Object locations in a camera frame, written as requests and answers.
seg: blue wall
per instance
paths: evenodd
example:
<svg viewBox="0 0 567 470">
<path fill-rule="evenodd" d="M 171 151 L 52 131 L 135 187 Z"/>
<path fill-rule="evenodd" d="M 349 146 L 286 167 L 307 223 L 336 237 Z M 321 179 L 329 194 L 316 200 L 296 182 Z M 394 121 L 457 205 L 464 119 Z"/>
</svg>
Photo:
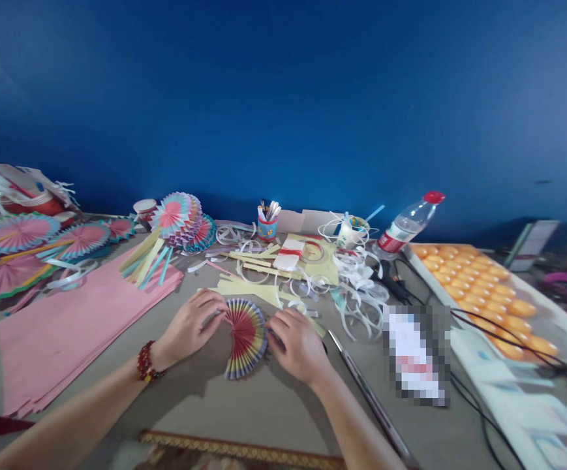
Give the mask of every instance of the blue wall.
<svg viewBox="0 0 567 470">
<path fill-rule="evenodd" d="M 0 0 L 0 161 L 95 212 L 438 189 L 423 239 L 499 243 L 567 221 L 567 0 Z"/>
</svg>

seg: gold trim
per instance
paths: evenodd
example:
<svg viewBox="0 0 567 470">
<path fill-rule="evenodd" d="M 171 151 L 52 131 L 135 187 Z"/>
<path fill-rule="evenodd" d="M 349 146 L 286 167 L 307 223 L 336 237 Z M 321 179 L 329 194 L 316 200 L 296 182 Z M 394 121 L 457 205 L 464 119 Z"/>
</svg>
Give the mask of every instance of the gold trim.
<svg viewBox="0 0 567 470">
<path fill-rule="evenodd" d="M 157 431 L 142 431 L 139 438 L 141 443 L 159 444 L 178 447 L 200 452 L 229 457 L 258 460 L 261 462 L 279 463 L 282 465 L 297 465 L 317 470 L 346 470 L 344 460 L 340 457 L 307 454 L 294 450 L 268 448 L 257 445 L 247 445 L 216 439 L 203 439 L 180 434 L 169 434 Z"/>
</svg>

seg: stack of pink paper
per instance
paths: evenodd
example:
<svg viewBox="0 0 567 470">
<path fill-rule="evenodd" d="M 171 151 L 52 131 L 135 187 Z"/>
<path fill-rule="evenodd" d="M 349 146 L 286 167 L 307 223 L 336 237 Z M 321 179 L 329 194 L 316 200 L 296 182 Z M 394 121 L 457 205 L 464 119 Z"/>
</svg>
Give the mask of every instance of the stack of pink paper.
<svg viewBox="0 0 567 470">
<path fill-rule="evenodd" d="M 129 254 L 92 271 L 81 287 L 42 298 L 0 322 L 4 415 L 43 410 L 181 282 L 183 273 L 169 266 L 161 286 L 159 269 L 148 288 L 137 289 L 120 274 Z"/>
</svg>

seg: table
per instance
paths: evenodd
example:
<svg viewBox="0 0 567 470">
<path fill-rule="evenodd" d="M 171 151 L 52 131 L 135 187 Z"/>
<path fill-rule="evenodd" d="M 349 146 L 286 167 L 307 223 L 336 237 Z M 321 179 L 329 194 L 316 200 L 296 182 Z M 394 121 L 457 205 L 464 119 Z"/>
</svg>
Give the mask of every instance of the table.
<svg viewBox="0 0 567 470">
<path fill-rule="evenodd" d="M 122 254 L 143 238 L 143 235 L 138 235 L 135 239 L 122 242 L 115 247 L 108 259 Z M 201 260 L 201 257 L 186 259 L 181 261 L 179 267 L 185 270 Z M 234 263 L 230 261 L 222 263 L 222 266 L 234 269 Z M 408 288 L 425 300 L 427 288 L 406 269 L 401 270 L 401 275 Z M 45 411 L 27 419 L 40 420 L 52 409 L 137 354 L 146 341 L 157 339 L 164 332 L 179 306 L 198 288 L 214 287 L 218 279 L 219 271 L 210 266 L 204 266 L 193 274 L 186 272 L 176 292 L 148 311 L 111 344 Z M 257 297 L 249 298 L 267 316 L 276 311 L 273 306 Z M 429 305 L 440 306 L 434 297 L 430 298 Z M 316 309 L 321 315 L 319 323 L 332 329 L 353 356 L 422 468 L 470 470 L 473 462 L 476 462 L 479 470 L 498 468 L 485 446 L 479 415 L 451 386 L 448 388 L 452 402 L 448 409 L 415 406 L 409 400 L 400 398 L 389 380 L 387 349 L 382 342 L 351 342 L 343 331 L 331 298 L 321 296 Z M 319 401 L 304 384 L 283 371 L 274 358 L 262 361 L 243 380 L 231 382 L 224 378 L 226 360 L 231 350 L 229 330 L 227 325 L 222 325 L 201 351 L 178 364 L 162 381 L 145 390 L 121 417 L 111 432 L 111 438 L 106 441 L 118 443 L 121 439 L 134 439 L 140 430 L 149 428 L 317 454 L 341 455 Z M 329 337 L 325 338 L 325 344 L 331 363 L 374 421 L 374 416 Z M 452 359 L 452 370 L 474 390 L 455 358 Z M 560 382 L 562 393 L 567 393 L 566 387 L 566 383 Z M 0 414 L 2 406 L 0 366 Z M 519 468 L 493 430 L 490 434 L 506 468 Z"/>
</svg>

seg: paper fan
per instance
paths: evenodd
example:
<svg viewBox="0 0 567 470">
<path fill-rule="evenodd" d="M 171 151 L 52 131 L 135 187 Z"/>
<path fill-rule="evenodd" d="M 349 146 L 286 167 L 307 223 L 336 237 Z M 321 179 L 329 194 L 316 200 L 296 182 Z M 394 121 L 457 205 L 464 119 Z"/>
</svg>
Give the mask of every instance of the paper fan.
<svg viewBox="0 0 567 470">
<path fill-rule="evenodd" d="M 30 213 L 0 219 L 0 255 L 17 253 L 44 243 L 59 231 L 53 217 Z"/>
<path fill-rule="evenodd" d="M 59 250 L 58 257 L 69 261 L 104 245 L 109 235 L 109 228 L 102 223 L 76 225 L 51 240 L 50 245 L 66 245 Z"/>
<path fill-rule="evenodd" d="M 200 253 L 211 247 L 216 241 L 216 224 L 207 214 L 203 214 L 203 221 L 194 238 L 183 247 L 189 253 Z"/>
<path fill-rule="evenodd" d="M 129 217 L 117 217 L 102 222 L 109 227 L 109 241 L 112 243 L 128 240 L 131 235 L 135 235 L 135 222 Z"/>
<path fill-rule="evenodd" d="M 232 326 L 233 349 L 224 376 L 236 380 L 248 374 L 263 357 L 268 340 L 264 316 L 257 305 L 246 299 L 231 299 L 225 320 Z"/>
<path fill-rule="evenodd" d="M 160 237 L 170 238 L 184 244 L 189 242 L 202 222 L 200 201 L 187 193 L 172 193 L 166 196 L 153 215 L 153 230 L 160 227 Z"/>
<path fill-rule="evenodd" d="M 57 266 L 47 265 L 34 255 L 0 262 L 0 299 L 28 289 L 56 269 Z"/>
</svg>

